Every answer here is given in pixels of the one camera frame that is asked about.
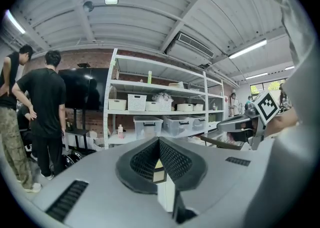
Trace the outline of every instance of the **brick wall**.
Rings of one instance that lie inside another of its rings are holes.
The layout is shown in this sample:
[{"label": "brick wall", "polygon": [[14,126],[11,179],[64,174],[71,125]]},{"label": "brick wall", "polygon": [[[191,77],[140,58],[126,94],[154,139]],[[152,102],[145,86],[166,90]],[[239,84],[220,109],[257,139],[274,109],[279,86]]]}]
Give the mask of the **brick wall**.
[{"label": "brick wall", "polygon": [[[61,52],[62,59],[61,59],[61,63],[57,67],[57,70],[79,68],[77,64],[80,64],[80,63],[88,63],[92,68],[109,68],[110,61],[112,58],[112,53],[113,53],[113,49],[85,49],[85,50],[64,51],[64,52]],[[178,66],[184,69],[197,72],[193,68],[190,68],[182,63],[179,63],[170,59],[164,59],[161,57],[156,57],[148,54],[124,51],[124,50],[119,50],[118,54],[124,55],[124,56],[139,57],[144,59],[152,59],[159,62],[166,62],[167,64],[171,64],[174,66]],[[38,58],[32,59],[29,63],[25,65],[23,74],[26,74],[29,71],[34,69],[43,68],[44,66],[45,66],[44,57],[38,57]],[[126,74],[120,74],[119,79],[125,80],[125,81],[140,81],[142,79],[143,82],[146,83],[148,78],[141,77],[141,76],[131,76]],[[168,85],[170,81],[152,78],[152,83],[159,84],[159,85]],[[229,92],[226,93],[226,86],[224,86],[224,90],[225,90],[225,93],[224,93],[225,95],[228,96],[231,94]],[[121,97],[121,95],[118,94],[117,98],[121,99],[123,97]],[[185,103],[185,101],[186,101],[186,98],[174,98],[174,104],[182,104],[182,103]],[[66,111],[68,120],[70,120],[72,123],[74,118],[73,112],[74,111],[72,109],[67,109]],[[103,137],[103,112],[88,110],[85,112],[85,115],[86,115],[85,117],[86,129],[97,132],[98,137]],[[118,127],[119,124],[122,124],[125,129],[134,128],[133,117],[129,115],[116,115],[115,122],[116,122],[116,127]],[[77,113],[77,127],[82,128],[81,112]],[[108,127],[110,131],[112,131],[112,115],[109,115]]]}]

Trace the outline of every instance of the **air conditioner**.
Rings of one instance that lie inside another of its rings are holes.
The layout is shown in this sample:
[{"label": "air conditioner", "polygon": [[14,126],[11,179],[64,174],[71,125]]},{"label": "air conditioner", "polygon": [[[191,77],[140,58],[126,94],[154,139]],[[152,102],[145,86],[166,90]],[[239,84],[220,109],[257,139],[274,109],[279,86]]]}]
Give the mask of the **air conditioner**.
[{"label": "air conditioner", "polygon": [[166,54],[194,66],[210,65],[210,59],[215,55],[209,48],[181,32],[171,43]]}]

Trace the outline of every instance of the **window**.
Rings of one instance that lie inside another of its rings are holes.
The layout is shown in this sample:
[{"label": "window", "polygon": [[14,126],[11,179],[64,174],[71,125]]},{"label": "window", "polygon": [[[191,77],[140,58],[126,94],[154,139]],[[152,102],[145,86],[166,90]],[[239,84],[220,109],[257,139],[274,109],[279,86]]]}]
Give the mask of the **window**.
[{"label": "window", "polygon": [[264,90],[269,90],[273,98],[278,101],[280,98],[280,84],[285,83],[286,79],[280,79],[280,80],[274,80],[269,82],[264,82],[260,84],[251,85],[251,95],[252,97],[257,96],[259,93],[261,93]]}]

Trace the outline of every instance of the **tv screen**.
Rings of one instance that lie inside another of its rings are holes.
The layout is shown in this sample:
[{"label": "tv screen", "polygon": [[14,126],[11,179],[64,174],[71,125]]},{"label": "tv screen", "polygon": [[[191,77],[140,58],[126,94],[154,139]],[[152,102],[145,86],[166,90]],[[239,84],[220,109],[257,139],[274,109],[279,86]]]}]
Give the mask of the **tv screen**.
[{"label": "tv screen", "polygon": [[66,89],[65,107],[80,110],[104,109],[107,68],[60,70]]}]

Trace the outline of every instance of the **person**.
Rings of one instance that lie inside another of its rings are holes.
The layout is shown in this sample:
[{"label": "person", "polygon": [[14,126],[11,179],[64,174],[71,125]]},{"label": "person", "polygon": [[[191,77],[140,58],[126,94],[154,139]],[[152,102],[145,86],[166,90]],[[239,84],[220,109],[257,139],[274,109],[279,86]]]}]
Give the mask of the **person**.
[{"label": "person", "polygon": [[0,132],[6,160],[16,179],[28,193],[38,193],[41,184],[33,183],[31,168],[20,136],[17,119],[17,99],[13,95],[13,85],[19,65],[24,66],[33,55],[30,45],[24,45],[19,52],[13,52],[3,60],[0,75]]},{"label": "person", "polygon": [[244,105],[244,109],[248,110],[248,104],[252,103],[252,96],[249,95],[248,96],[248,101],[246,101],[245,105]]},{"label": "person", "polygon": [[[66,85],[56,72],[60,61],[59,51],[48,51],[45,54],[45,68],[30,71],[12,89],[19,101],[29,108],[38,166],[41,175],[48,180],[54,177],[49,167],[49,154],[55,175],[64,170],[62,136],[66,131]],[[31,102],[24,95],[27,90]]]},{"label": "person", "polygon": [[279,90],[280,90],[279,107],[282,108],[284,111],[286,111],[286,110],[289,110],[292,107],[292,105],[282,86],[283,86],[283,83],[281,83],[279,87]]},{"label": "person", "polygon": [[[28,98],[28,100],[30,100],[30,95],[28,92],[25,93],[25,96],[26,96],[26,98]],[[32,134],[29,129],[30,121],[31,121],[31,115],[29,113],[29,108],[23,104],[20,107],[20,109],[18,110],[16,117],[18,120],[18,126],[19,126],[19,130],[20,130],[22,142],[25,146],[32,145],[30,157],[37,162],[38,161],[37,151],[36,151],[37,147],[36,147],[35,143],[33,143]]]},{"label": "person", "polygon": [[230,109],[233,110],[233,116],[238,116],[239,113],[239,101],[236,97],[236,93],[231,94],[231,106],[229,106]]},{"label": "person", "polygon": [[[308,20],[308,15],[297,0],[274,0],[282,13],[282,24],[289,36],[289,48],[293,64],[299,65],[307,57],[317,52],[318,37]],[[280,132],[284,128],[295,126],[298,122],[295,109],[276,115],[267,124],[265,136]]]}]

